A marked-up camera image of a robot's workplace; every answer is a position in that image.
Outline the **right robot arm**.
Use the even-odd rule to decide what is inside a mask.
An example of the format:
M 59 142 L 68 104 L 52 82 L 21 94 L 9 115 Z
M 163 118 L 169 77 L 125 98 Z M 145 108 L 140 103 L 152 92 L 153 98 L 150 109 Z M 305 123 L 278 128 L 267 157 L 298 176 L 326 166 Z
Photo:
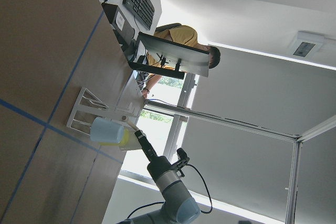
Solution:
M 179 160 L 171 164 L 165 156 L 157 156 L 144 133 L 138 130 L 134 135 L 150 161 L 147 170 L 165 202 L 159 210 L 127 218 L 122 223 L 191 223 L 194 221 L 200 215 L 200 208 L 177 175 L 177 171 L 180 171 L 190 160 L 186 152 L 178 148 Z

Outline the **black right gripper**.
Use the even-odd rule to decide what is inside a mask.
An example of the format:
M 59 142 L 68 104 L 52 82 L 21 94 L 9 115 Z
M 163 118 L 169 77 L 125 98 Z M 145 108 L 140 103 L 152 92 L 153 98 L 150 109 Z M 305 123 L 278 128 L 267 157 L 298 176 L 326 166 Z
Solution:
M 153 146 L 141 130 L 135 131 L 134 135 L 138 139 L 144 154 L 150 161 L 147 170 L 152 179 L 159 179 L 165 172 L 171 170 L 171 163 L 165 156 L 157 156 Z

